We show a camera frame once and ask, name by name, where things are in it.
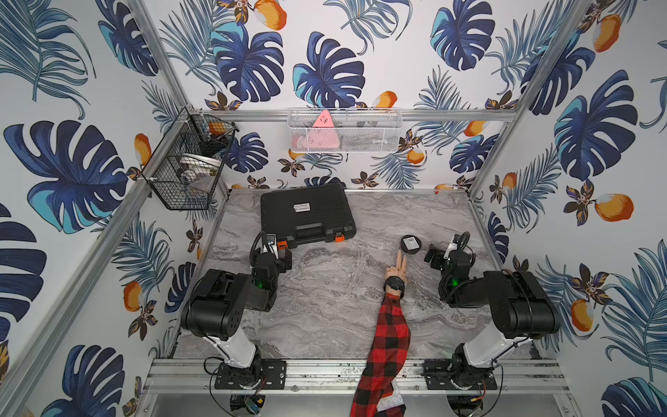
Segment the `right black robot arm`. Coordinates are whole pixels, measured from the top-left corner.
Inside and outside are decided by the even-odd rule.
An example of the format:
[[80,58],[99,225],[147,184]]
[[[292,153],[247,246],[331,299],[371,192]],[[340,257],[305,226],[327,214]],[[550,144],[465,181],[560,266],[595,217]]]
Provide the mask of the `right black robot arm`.
[[530,272],[486,271],[470,276],[476,255],[470,234],[453,237],[445,250],[430,245],[425,262],[440,272],[439,298],[451,309],[489,307],[492,321],[476,337],[456,347],[448,360],[424,362],[430,390],[498,388],[500,359],[528,342],[558,333],[557,309]]

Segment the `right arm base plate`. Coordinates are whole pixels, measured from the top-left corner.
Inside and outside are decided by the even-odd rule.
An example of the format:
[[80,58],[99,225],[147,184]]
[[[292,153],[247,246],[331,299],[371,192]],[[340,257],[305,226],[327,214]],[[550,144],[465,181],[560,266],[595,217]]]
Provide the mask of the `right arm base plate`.
[[496,390],[493,368],[474,368],[464,360],[425,360],[423,374],[428,390]]

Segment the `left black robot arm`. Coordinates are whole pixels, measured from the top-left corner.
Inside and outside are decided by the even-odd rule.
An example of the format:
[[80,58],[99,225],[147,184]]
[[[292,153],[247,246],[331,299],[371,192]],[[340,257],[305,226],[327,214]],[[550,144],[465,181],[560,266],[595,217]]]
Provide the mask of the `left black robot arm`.
[[269,312],[277,298],[279,275],[292,268],[285,239],[261,232],[249,253],[251,272],[234,274],[210,269],[193,289],[181,318],[181,327],[211,344],[219,365],[205,372],[211,387],[255,392],[285,387],[287,363],[262,358],[250,342],[241,321],[245,310]]

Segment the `red plaid sleeve arm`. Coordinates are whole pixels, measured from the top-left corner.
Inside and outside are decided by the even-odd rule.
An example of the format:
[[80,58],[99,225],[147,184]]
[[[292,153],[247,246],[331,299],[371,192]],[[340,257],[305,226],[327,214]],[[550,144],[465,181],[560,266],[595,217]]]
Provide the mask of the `red plaid sleeve arm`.
[[404,416],[404,404],[379,410],[380,401],[392,395],[393,382],[402,370],[411,332],[397,295],[386,293],[380,306],[367,364],[354,393],[351,416]]

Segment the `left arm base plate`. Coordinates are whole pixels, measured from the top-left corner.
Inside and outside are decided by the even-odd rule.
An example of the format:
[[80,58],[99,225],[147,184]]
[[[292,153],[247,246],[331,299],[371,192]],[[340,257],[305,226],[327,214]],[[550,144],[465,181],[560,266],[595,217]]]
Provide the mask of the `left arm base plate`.
[[215,374],[216,390],[283,390],[287,377],[286,361],[261,359],[249,368],[234,368],[222,364]]

